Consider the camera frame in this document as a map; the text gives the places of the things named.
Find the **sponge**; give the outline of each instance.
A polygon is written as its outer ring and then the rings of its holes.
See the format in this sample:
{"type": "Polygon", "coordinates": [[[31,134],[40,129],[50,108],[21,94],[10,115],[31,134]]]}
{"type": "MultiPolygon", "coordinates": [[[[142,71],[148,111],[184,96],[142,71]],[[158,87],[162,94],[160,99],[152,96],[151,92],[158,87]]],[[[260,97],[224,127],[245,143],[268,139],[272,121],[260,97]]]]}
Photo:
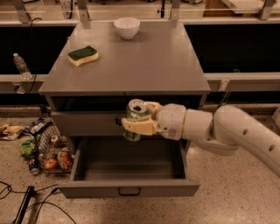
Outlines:
{"type": "Polygon", "coordinates": [[[71,63],[79,67],[81,64],[97,60],[99,58],[99,54],[93,47],[88,45],[85,48],[70,52],[68,54],[68,58],[71,63]]]}

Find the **gray cabinet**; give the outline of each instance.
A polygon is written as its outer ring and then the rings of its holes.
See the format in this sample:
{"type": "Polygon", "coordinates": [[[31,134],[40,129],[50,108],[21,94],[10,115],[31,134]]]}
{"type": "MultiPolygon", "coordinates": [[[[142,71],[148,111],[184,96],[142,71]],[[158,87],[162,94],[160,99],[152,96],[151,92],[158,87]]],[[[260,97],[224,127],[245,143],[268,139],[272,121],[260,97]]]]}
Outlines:
{"type": "Polygon", "coordinates": [[[209,90],[180,22],[142,22],[132,40],[111,22],[78,24],[40,89],[75,151],[59,189],[67,198],[193,196],[199,185],[188,178],[189,143],[157,135],[132,143],[118,120],[131,99],[199,109],[209,90]],[[67,53],[85,44],[100,58],[75,67],[67,53]]]}

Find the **gray countertop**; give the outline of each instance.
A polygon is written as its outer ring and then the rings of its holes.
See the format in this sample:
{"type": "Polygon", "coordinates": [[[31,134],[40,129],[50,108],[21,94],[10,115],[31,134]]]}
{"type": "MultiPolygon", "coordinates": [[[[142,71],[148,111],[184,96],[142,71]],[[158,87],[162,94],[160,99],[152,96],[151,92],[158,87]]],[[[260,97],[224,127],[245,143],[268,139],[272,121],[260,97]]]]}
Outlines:
{"type": "Polygon", "coordinates": [[[191,95],[210,91],[181,22],[141,22],[122,39],[113,22],[77,24],[39,92],[44,95],[191,95]],[[68,53],[92,46],[100,57],[74,66],[68,53]]]}

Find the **water bottle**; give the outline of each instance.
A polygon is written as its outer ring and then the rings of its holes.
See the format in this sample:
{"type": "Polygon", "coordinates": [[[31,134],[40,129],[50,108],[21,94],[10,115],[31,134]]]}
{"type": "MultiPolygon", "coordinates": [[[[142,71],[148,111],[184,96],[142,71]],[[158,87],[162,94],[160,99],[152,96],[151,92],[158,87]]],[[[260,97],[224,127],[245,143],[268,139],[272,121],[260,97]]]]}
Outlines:
{"type": "Polygon", "coordinates": [[[21,73],[25,81],[31,80],[32,79],[32,74],[29,71],[28,66],[25,63],[25,60],[20,57],[16,52],[13,54],[14,55],[14,63],[17,66],[18,71],[21,73]]]}

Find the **can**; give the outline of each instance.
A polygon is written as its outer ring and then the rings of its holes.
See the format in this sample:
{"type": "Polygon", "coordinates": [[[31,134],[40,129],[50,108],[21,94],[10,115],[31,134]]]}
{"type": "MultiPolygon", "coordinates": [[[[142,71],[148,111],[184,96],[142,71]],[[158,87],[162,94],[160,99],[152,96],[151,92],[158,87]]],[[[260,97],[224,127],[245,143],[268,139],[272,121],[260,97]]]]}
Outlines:
{"type": "MultiPolygon", "coordinates": [[[[149,114],[148,106],[145,101],[134,99],[131,100],[126,108],[126,117],[127,118],[141,118],[147,116],[149,114]]],[[[141,139],[141,135],[127,131],[126,129],[123,131],[123,136],[131,141],[135,142],[141,139]]]]}
{"type": "Polygon", "coordinates": [[[35,156],[32,156],[28,160],[29,171],[34,176],[38,175],[41,171],[39,159],[35,156]]]}
{"type": "Polygon", "coordinates": [[[62,147],[63,143],[62,143],[59,136],[52,136],[51,137],[51,145],[55,148],[60,148],[60,147],[62,147]]]}

